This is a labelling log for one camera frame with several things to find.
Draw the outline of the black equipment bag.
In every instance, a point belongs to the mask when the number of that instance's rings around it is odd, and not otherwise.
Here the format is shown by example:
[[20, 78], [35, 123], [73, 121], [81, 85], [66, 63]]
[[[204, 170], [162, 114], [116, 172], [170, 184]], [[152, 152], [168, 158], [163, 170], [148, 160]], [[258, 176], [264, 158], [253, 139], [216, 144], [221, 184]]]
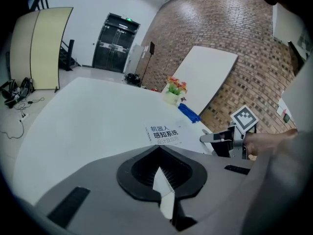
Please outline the black equipment bag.
[[124, 78], [125, 78], [126, 84], [128, 85], [132, 85], [136, 87], [140, 87], [141, 85], [141, 79], [138, 74], [129, 73], [129, 74], [124, 75]]

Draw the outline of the black backpack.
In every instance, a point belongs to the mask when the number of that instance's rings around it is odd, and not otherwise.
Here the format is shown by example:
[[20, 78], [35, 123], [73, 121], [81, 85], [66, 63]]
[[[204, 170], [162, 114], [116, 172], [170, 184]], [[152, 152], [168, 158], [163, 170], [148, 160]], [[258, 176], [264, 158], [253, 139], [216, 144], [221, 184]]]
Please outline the black backpack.
[[21, 96], [27, 97], [29, 94], [34, 92], [33, 87], [33, 79], [32, 78], [25, 78], [21, 83]]
[[0, 92], [5, 99], [4, 104], [9, 108], [13, 108], [16, 102], [16, 95], [19, 94], [19, 87], [15, 79], [11, 79], [0, 86]]

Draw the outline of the beige folding screen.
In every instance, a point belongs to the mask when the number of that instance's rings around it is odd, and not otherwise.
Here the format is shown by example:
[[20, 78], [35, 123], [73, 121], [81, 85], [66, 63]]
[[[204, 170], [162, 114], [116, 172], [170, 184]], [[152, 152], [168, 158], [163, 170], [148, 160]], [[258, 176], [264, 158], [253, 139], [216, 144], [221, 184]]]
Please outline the beige folding screen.
[[19, 17], [10, 45], [11, 78], [31, 78], [36, 90], [59, 89], [59, 52], [71, 7], [37, 10]]

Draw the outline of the person's clothing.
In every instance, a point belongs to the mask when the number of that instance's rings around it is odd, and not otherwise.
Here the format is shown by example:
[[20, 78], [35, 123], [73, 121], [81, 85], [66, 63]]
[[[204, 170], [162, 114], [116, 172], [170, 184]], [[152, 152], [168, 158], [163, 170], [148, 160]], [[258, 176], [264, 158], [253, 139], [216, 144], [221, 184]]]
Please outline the person's clothing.
[[313, 235], [313, 54], [283, 99], [298, 133], [274, 149], [241, 235]]

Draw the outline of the white leaning board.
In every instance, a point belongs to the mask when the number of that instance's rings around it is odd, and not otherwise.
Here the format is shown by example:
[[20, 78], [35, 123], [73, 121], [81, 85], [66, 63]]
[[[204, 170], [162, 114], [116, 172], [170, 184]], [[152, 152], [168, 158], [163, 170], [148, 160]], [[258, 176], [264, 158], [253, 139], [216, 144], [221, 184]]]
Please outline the white leaning board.
[[186, 83], [176, 102], [184, 104], [200, 115], [212, 101], [229, 76], [238, 55], [209, 47], [194, 46], [174, 72], [173, 77]]

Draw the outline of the magazine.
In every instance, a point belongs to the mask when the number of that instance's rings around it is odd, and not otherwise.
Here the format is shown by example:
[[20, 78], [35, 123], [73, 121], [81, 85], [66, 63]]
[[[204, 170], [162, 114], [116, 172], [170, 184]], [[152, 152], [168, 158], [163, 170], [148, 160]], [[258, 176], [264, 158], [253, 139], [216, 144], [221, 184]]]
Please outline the magazine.
[[152, 122], [145, 124], [150, 144], [182, 146], [186, 144], [190, 131], [184, 122]]

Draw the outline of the person's right forearm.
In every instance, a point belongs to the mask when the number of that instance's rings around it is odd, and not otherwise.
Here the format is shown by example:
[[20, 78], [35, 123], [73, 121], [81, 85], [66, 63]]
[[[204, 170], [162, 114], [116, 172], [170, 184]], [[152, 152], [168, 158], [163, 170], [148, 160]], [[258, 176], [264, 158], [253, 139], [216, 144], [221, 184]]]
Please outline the person's right forearm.
[[297, 134], [297, 129], [290, 129], [280, 134], [247, 133], [244, 146], [247, 148], [248, 155], [258, 156], [269, 149], [275, 149], [279, 143], [292, 139]]

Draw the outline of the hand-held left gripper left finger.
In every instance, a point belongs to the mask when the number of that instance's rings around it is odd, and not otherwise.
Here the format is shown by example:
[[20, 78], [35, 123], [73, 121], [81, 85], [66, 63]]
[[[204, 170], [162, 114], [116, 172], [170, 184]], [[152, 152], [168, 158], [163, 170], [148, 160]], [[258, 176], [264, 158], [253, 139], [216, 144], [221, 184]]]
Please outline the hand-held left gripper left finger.
[[157, 203], [133, 199], [118, 184], [116, 173], [143, 147], [90, 162], [47, 191], [35, 209], [48, 216], [75, 187], [90, 190], [67, 226], [76, 235], [174, 235], [176, 229]]

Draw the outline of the black staircase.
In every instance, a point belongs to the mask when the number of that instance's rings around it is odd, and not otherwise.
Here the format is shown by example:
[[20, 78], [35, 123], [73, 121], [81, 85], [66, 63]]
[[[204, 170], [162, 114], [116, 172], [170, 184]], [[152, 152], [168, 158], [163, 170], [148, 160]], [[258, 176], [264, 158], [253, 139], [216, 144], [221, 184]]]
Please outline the black staircase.
[[77, 60], [72, 57], [73, 47], [74, 40], [70, 40], [68, 44], [62, 40], [59, 51], [59, 69], [71, 71], [73, 68], [80, 66]]

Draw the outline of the dark double door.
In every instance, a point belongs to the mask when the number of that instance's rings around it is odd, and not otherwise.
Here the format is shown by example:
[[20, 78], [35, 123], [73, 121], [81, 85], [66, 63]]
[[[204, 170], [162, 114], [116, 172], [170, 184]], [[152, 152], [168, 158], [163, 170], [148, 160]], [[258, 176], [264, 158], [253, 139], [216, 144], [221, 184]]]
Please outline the dark double door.
[[92, 66], [97, 69], [124, 72], [129, 51], [140, 24], [110, 13], [100, 31]]

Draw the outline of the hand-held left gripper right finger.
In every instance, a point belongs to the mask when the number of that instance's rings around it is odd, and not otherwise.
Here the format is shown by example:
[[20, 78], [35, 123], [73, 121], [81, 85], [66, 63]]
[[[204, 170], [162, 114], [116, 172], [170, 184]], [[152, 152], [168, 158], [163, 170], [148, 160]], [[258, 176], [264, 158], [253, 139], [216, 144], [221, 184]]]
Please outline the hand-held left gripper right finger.
[[174, 203], [171, 221], [158, 226], [158, 235], [195, 227], [235, 192], [253, 165], [251, 160], [159, 146], [158, 166], [174, 190]]

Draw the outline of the blue cloth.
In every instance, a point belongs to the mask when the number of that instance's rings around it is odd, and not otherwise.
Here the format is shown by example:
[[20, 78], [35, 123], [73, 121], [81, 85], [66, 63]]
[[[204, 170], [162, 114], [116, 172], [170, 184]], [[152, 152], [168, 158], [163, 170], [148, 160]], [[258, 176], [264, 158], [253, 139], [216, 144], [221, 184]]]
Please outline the blue cloth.
[[188, 117], [192, 123], [199, 122], [201, 120], [200, 116], [193, 112], [190, 108], [188, 108], [185, 104], [180, 103], [178, 109]]

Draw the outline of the potted artificial flowers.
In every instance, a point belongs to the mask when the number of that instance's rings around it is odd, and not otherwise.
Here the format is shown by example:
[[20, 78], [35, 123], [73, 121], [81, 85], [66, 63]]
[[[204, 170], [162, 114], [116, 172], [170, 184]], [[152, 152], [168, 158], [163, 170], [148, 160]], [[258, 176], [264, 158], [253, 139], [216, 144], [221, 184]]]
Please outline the potted artificial flowers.
[[178, 105], [181, 102], [181, 98], [187, 94], [187, 83], [182, 82], [172, 76], [168, 77], [168, 87], [164, 94], [165, 102], [171, 105]]

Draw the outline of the black stand with panel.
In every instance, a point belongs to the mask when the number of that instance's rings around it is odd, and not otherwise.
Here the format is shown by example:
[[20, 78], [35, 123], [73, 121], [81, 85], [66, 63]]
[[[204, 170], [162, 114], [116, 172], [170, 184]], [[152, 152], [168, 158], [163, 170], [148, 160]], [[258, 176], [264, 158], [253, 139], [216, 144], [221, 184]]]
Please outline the black stand with panel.
[[144, 76], [145, 76], [145, 74], [146, 74], [146, 71], [147, 71], [149, 62], [150, 62], [150, 60], [151, 60], [151, 57], [154, 55], [154, 52], [155, 52], [155, 44], [154, 44], [153, 42], [150, 42], [150, 44], [149, 44], [149, 54], [150, 54], [150, 56], [149, 56], [148, 62], [147, 62], [147, 64], [146, 64], [146, 67], [145, 67], [145, 69], [144, 69], [144, 73], [143, 73], [142, 78], [141, 78], [141, 81], [140, 81], [140, 85], [139, 85], [140, 87], [142, 86]]

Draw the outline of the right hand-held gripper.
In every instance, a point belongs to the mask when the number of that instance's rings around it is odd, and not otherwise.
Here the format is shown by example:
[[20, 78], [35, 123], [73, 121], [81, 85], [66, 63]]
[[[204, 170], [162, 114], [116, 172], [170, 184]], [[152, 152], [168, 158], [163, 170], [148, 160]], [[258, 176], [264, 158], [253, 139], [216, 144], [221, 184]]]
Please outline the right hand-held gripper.
[[212, 143], [219, 157], [246, 159], [248, 154], [244, 139], [249, 131], [253, 130], [256, 133], [259, 119], [246, 105], [230, 117], [231, 122], [226, 130], [219, 133], [206, 133], [200, 136], [200, 142]]

